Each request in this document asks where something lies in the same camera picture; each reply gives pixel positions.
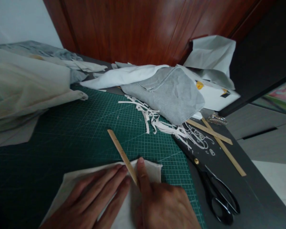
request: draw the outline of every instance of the wooden door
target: wooden door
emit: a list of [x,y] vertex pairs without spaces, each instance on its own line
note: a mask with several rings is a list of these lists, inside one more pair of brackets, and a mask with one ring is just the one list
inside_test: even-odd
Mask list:
[[273,1],[44,0],[66,49],[110,63],[171,66],[187,56],[194,38],[240,41],[263,13],[249,26],[248,16]]

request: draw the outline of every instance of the wooden ruler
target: wooden ruler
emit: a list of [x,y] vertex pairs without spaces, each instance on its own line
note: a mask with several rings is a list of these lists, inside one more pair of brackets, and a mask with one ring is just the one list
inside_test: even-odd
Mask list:
[[191,119],[188,119],[187,123],[192,125],[192,126],[195,126],[195,127],[199,128],[201,130],[203,130],[204,132],[206,132],[208,134],[213,135],[214,137],[217,137],[217,138],[223,140],[226,143],[229,143],[230,145],[233,145],[231,139],[229,139],[229,138],[227,138],[227,137],[225,137],[225,136],[223,136],[223,135],[221,135],[219,133],[216,133],[215,131],[213,131],[213,129],[209,129],[209,128],[207,128],[207,127],[205,127],[205,126],[203,126],[203,125],[201,125],[199,123],[196,123],[195,121],[193,121]]
[[115,136],[113,130],[108,129],[107,131],[108,131],[108,133],[109,133],[109,135],[110,135],[110,137],[111,137],[111,139],[112,139],[112,141],[113,141],[115,147],[117,148],[118,152],[120,153],[121,158],[123,159],[123,162],[125,163],[125,165],[126,165],[128,171],[129,171],[130,176],[132,177],[134,183],[135,183],[137,186],[139,186],[139,185],[138,185],[137,174],[136,174],[136,172],[134,171],[133,166],[131,165],[130,161],[128,160],[128,158],[127,158],[127,156],[126,156],[126,154],[125,154],[125,152],[124,152],[124,150],[123,150],[121,144],[119,143],[117,137]]
[[[204,119],[202,118],[203,123],[207,126],[207,128],[209,128],[210,130],[213,130],[212,127],[210,126],[210,124]],[[226,153],[227,157],[230,159],[230,161],[232,162],[232,164],[235,166],[235,168],[237,169],[237,171],[240,173],[240,175],[242,177],[246,176],[247,174],[245,173],[245,171],[241,168],[241,166],[239,165],[239,163],[235,160],[235,158],[232,156],[232,154],[230,153],[230,151],[226,148],[226,146],[223,144],[223,142],[216,136],[214,136],[215,140],[218,142],[218,144],[220,145],[220,147],[223,149],[223,151]]]

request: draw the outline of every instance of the green cutting mat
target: green cutting mat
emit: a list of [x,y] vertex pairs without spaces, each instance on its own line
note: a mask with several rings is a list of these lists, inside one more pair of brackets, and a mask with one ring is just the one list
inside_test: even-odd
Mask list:
[[121,161],[111,128],[129,160],[143,156],[160,163],[162,181],[182,186],[206,228],[186,158],[168,134],[146,134],[141,112],[121,95],[73,86],[87,101],[51,108],[29,142],[0,147],[0,223],[5,228],[37,228],[62,182],[63,174]]

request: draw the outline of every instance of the hand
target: hand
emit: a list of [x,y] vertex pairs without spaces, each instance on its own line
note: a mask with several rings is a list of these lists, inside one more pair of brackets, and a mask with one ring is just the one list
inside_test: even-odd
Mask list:
[[144,159],[138,159],[142,206],[137,212],[137,229],[200,229],[185,190],[165,183],[150,183]]
[[[116,165],[109,170],[101,170],[80,180],[62,206],[48,218],[40,229],[98,229],[111,228],[129,191],[130,177],[127,168]],[[94,185],[84,194],[89,184]],[[114,196],[99,221],[101,211]]]

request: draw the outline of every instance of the dark table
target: dark table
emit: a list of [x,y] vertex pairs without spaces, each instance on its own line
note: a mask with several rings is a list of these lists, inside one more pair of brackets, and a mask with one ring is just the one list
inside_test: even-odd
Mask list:
[[[106,65],[108,66],[107,70],[112,69],[110,63],[82,55],[79,56],[81,56],[84,61]],[[90,79],[93,79],[92,74],[90,74],[86,80]],[[107,92],[124,95],[122,90],[117,87],[107,88]],[[209,145],[209,148],[215,152],[215,156],[207,154],[205,150],[193,146],[195,155],[231,189],[241,208],[241,214],[234,217],[233,225],[225,226],[220,223],[206,202],[204,188],[196,168],[188,160],[189,169],[208,228],[286,229],[286,206],[282,200],[274,192],[228,129],[224,126],[210,125],[215,132],[232,140],[233,145],[224,144],[246,172],[247,176],[241,177],[214,138],[202,131],[203,135],[207,135],[214,140],[214,145]]]

